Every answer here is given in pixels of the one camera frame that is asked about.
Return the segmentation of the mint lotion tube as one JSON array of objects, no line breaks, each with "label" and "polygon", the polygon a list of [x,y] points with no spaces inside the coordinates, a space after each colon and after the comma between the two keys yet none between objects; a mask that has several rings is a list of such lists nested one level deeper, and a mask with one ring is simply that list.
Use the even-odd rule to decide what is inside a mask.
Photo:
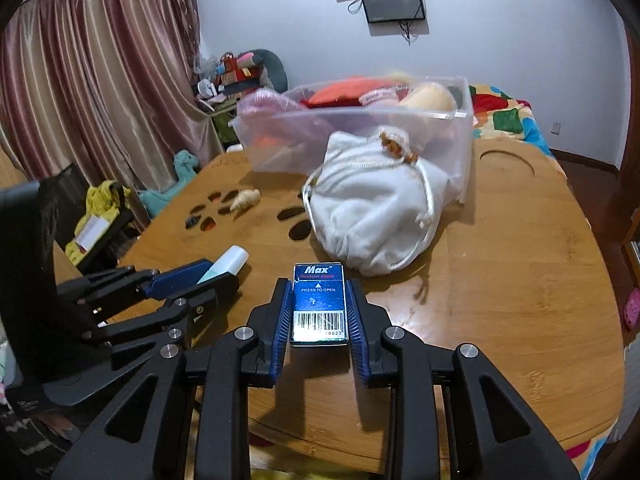
[{"label": "mint lotion tube", "polygon": [[201,276],[198,284],[202,284],[225,273],[237,276],[248,260],[248,252],[238,246],[229,247]]}]

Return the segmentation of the beige conch shell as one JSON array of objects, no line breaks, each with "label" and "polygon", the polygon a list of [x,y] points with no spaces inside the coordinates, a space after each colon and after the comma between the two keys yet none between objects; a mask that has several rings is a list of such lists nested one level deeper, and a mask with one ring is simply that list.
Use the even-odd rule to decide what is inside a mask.
[{"label": "beige conch shell", "polygon": [[262,193],[257,189],[242,190],[232,200],[231,211],[244,211],[256,206],[262,199]]}]

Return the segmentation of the blue Max staples box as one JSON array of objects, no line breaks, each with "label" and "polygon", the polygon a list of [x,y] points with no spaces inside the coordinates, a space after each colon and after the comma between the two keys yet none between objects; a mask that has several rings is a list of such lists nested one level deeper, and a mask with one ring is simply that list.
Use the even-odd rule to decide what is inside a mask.
[{"label": "blue Max staples box", "polygon": [[345,278],[341,263],[297,263],[293,270],[294,347],[334,347],[348,343]]}]

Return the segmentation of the white drawstring pouch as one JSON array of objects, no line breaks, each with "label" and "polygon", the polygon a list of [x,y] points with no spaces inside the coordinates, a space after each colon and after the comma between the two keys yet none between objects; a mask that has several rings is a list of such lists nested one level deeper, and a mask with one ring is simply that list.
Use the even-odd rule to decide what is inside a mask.
[{"label": "white drawstring pouch", "polygon": [[380,276],[410,266],[432,244],[450,188],[448,172],[413,151],[405,130],[384,126],[368,136],[331,133],[302,199],[330,257]]}]

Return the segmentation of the cream lidded tub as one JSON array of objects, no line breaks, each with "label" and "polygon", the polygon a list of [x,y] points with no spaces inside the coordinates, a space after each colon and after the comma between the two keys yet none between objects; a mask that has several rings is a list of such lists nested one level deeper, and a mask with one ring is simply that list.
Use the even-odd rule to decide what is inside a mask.
[{"label": "cream lidded tub", "polygon": [[412,88],[399,102],[399,105],[415,110],[443,113],[454,112],[458,107],[452,93],[443,84],[436,81],[427,81]]}]

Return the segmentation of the red velvet drawstring pouch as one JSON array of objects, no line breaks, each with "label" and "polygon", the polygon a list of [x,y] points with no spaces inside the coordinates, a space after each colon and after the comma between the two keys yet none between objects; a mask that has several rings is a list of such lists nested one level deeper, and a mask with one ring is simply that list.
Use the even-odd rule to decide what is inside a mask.
[{"label": "red velvet drawstring pouch", "polygon": [[341,79],[314,92],[300,104],[308,108],[360,106],[359,99],[373,90],[395,87],[396,80],[390,78],[352,77]]}]

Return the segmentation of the small black clip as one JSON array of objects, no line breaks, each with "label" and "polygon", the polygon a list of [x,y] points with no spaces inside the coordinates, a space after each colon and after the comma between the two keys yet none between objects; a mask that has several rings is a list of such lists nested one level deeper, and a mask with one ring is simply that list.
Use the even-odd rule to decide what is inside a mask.
[{"label": "small black clip", "polygon": [[187,230],[194,228],[194,226],[198,225],[198,222],[201,221],[202,216],[200,214],[191,214],[186,221],[184,222],[184,227]]}]

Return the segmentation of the pink shoe on floor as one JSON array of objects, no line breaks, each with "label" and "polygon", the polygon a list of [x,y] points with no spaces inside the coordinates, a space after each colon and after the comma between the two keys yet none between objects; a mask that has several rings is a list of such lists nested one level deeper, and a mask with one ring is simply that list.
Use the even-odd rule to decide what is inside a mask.
[{"label": "pink shoe on floor", "polygon": [[633,330],[640,316],[640,289],[634,288],[623,307],[623,321],[628,330]]}]

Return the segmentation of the grey plush toy pile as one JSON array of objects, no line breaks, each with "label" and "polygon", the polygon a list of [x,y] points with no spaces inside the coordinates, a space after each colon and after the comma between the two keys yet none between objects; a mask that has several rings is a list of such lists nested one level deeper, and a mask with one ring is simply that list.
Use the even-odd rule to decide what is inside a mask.
[{"label": "grey plush toy pile", "polygon": [[288,90],[288,76],[280,58],[266,49],[238,55],[226,52],[220,58],[198,58],[194,64],[193,90],[199,98],[225,96],[237,99],[259,88]]}]

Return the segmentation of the striped brown curtain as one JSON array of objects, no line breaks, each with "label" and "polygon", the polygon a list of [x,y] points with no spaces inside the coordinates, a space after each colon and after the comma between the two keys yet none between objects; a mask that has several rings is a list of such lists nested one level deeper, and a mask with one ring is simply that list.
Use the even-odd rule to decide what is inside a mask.
[{"label": "striped brown curtain", "polygon": [[1,145],[30,178],[175,183],[175,154],[221,146],[192,91],[195,0],[28,0],[1,35]]}]

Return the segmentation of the clear plastic storage bin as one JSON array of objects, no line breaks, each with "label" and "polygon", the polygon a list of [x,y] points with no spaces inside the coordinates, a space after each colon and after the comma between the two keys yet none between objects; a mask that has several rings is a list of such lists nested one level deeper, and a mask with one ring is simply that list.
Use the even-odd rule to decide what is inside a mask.
[{"label": "clear plastic storage bin", "polygon": [[231,125],[258,172],[312,173],[323,162],[337,131],[368,138],[382,127],[404,130],[410,148],[448,174],[446,200],[466,199],[472,159],[472,98],[462,77],[405,76],[394,79],[400,96],[427,81],[443,84],[457,101],[454,112],[394,107],[308,108],[301,99],[332,84],[304,84],[284,93],[256,91],[239,102]]}]

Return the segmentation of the colourful patchwork bed blanket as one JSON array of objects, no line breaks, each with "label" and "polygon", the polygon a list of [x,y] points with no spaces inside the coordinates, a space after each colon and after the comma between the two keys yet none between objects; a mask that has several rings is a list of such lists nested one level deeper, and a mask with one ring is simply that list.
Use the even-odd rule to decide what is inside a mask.
[{"label": "colourful patchwork bed blanket", "polygon": [[514,99],[488,84],[471,84],[469,89],[474,110],[474,138],[518,140],[535,145],[552,157],[529,102]]}]

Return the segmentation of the small black wall monitor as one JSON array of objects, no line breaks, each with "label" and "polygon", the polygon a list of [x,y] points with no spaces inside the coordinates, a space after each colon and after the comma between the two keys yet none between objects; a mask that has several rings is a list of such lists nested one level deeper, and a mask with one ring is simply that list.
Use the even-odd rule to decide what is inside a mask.
[{"label": "small black wall monitor", "polygon": [[362,0],[369,24],[423,21],[423,0]]}]

